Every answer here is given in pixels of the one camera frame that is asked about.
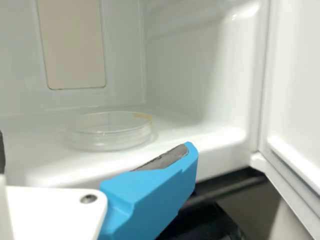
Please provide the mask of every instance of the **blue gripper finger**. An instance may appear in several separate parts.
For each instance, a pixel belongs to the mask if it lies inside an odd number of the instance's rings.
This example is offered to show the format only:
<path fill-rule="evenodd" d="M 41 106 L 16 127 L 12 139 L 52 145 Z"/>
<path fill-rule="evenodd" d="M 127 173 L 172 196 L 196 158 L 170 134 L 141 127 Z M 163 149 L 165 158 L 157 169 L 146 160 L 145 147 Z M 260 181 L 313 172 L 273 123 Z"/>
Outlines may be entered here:
<path fill-rule="evenodd" d="M 175 218 L 195 188 L 199 156 L 192 143 L 182 146 L 185 154 L 174 148 L 100 184 L 108 206 L 99 240 L 154 240 Z"/>

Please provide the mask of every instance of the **petri dish lid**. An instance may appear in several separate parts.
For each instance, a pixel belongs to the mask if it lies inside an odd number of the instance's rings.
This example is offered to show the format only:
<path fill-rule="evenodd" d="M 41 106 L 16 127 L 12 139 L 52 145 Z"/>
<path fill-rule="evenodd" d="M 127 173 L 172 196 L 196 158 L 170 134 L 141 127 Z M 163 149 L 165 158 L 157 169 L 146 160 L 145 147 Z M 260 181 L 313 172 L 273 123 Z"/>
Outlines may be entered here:
<path fill-rule="evenodd" d="M 108 111 L 84 114 L 68 123 L 65 139 L 77 149 L 116 151 L 146 142 L 152 132 L 149 114 Z"/>

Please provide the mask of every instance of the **open door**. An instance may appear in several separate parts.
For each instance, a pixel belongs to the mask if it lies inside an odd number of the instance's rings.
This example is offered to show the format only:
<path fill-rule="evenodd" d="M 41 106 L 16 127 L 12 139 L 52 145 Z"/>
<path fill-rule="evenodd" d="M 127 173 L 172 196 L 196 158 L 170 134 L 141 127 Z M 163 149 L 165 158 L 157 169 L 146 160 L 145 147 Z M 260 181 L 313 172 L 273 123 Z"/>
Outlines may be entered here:
<path fill-rule="evenodd" d="M 271 3 L 259 144 L 298 194 L 280 191 L 315 239 L 320 236 L 320 34 L 313 25 L 320 20 L 319 7 L 314 0 Z"/>

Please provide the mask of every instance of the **screw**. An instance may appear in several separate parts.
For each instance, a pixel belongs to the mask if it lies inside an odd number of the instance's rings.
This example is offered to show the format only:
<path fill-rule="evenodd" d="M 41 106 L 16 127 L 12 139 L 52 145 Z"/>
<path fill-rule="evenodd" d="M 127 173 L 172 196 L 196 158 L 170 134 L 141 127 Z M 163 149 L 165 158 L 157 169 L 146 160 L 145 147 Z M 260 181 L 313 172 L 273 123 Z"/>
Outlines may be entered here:
<path fill-rule="evenodd" d="M 83 203 L 83 204 L 91 204 L 91 203 L 93 203 L 94 201 L 96 201 L 97 198 L 98 198 L 98 197 L 97 197 L 96 195 L 88 194 L 88 195 L 83 196 L 83 197 L 80 199 L 80 202 Z"/>

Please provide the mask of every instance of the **clear plastic dish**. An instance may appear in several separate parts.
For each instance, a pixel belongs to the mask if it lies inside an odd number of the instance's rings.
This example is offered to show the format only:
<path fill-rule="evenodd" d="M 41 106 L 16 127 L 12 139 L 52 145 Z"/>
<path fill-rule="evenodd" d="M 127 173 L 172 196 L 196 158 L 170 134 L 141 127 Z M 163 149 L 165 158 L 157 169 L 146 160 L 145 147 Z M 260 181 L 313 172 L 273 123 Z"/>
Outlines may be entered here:
<path fill-rule="evenodd" d="M 65 138 L 77 149 L 116 151 L 140 145 L 152 136 L 151 115 L 109 111 L 81 115 L 66 125 Z"/>

